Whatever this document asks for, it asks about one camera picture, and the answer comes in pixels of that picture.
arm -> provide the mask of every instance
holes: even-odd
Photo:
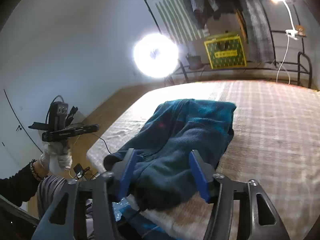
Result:
[[[41,178],[44,178],[48,174],[48,171],[43,168],[39,160],[33,163],[33,167],[34,171]],[[0,194],[20,207],[22,202],[29,201],[36,194],[39,182],[33,176],[29,163],[14,176],[8,179],[0,179]]]
[[[22,202],[29,201],[36,194],[39,182],[47,176],[50,156],[54,155],[58,156],[58,164],[62,170],[71,168],[72,157],[67,144],[65,146],[60,142],[46,144],[44,153],[32,164],[32,167],[29,163],[14,176],[0,179],[0,195],[19,207]]]

small device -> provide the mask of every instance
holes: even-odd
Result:
[[[58,97],[62,99],[62,102],[55,101]],[[49,116],[48,123],[46,118],[45,123],[34,122],[29,128],[46,131],[42,134],[42,141],[44,142],[64,141],[70,137],[99,130],[97,124],[68,128],[77,111],[78,108],[73,106],[68,114],[68,104],[64,102],[62,96],[57,96],[50,104],[47,113],[47,118]]]
[[[73,167],[73,170],[78,179],[80,179],[84,175],[84,169],[82,168],[81,164],[78,163],[76,166]]]

human hand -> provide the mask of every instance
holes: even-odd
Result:
[[[62,143],[50,142],[45,144],[44,153],[40,157],[40,162],[46,170],[50,170],[53,173],[57,173],[57,168],[59,168],[61,171],[69,170],[72,165],[72,156],[67,141],[63,141]]]

checkered bedsheet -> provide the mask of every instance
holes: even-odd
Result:
[[[102,135],[111,151],[130,140],[156,107],[182,98],[228,101],[236,104],[234,138],[218,171],[230,179],[256,179],[277,209],[291,239],[302,239],[320,214],[320,95],[297,86],[256,81],[199,82],[148,92]],[[103,172],[107,155],[103,141],[88,151],[92,164]],[[133,197],[129,202],[134,206]],[[165,212],[144,216],[169,235],[202,240],[212,205],[198,194]],[[234,212],[230,239],[236,239]]]

jacket sleeve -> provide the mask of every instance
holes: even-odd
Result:
[[[36,194],[39,181],[30,170],[30,164],[8,179],[0,179],[0,194],[20,207]]]

